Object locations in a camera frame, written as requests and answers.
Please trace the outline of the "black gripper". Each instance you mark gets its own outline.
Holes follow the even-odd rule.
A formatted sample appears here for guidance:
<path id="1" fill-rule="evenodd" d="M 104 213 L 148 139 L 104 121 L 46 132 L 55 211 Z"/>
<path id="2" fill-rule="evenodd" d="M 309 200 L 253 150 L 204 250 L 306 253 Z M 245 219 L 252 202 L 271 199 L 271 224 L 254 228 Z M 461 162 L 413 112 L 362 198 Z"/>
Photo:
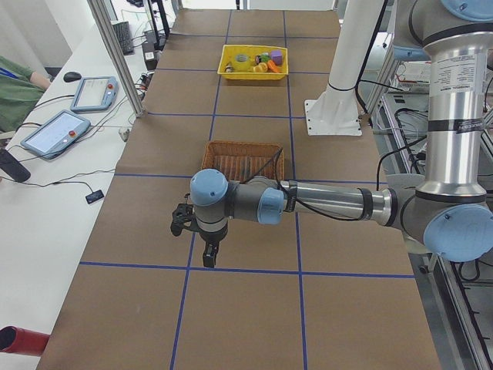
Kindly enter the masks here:
<path id="1" fill-rule="evenodd" d="M 203 252 L 203 266 L 215 267 L 219 253 L 219 242 L 227 235 L 227 225 L 216 231 L 200 230 L 201 238 L 206 242 Z"/>

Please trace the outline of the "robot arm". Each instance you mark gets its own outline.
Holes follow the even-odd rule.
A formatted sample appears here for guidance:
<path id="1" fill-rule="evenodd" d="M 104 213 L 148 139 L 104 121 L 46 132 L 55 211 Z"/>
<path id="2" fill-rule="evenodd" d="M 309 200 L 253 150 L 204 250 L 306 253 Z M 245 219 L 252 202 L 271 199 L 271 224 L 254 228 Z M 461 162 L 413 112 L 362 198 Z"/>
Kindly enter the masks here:
<path id="1" fill-rule="evenodd" d="M 414 176 L 410 189 L 370 191 L 264 177 L 240 183 L 218 170 L 201 170 L 190 182 L 190 203 L 174 211 L 172 232 L 200 234 L 205 266 L 216 263 L 229 220 L 277 224 L 293 211 L 372 220 L 453 262 L 491 250 L 492 213 L 478 183 L 478 156 L 492 3 L 399 1 L 396 21 L 396 57 L 431 60 L 424 176 Z"/>

